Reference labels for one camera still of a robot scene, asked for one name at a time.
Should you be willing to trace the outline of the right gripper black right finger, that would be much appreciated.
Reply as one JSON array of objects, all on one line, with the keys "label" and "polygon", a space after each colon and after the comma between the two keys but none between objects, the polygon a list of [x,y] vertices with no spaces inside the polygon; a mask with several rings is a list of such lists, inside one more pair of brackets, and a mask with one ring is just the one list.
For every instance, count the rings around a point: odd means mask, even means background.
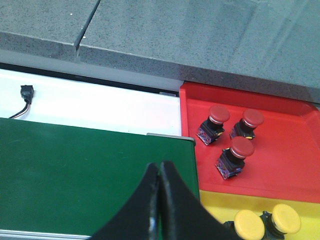
[{"label": "right gripper black right finger", "polygon": [[160,165],[160,217],[163,240],[239,240],[194,196],[171,161]]}]

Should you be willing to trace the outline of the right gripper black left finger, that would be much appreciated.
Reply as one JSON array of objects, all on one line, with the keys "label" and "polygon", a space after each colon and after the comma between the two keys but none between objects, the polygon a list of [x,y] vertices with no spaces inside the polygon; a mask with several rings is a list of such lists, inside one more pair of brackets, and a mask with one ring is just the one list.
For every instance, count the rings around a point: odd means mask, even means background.
[{"label": "right gripper black left finger", "polygon": [[155,163],[146,171],[122,208],[92,236],[92,240],[157,240],[159,238],[159,176]]}]

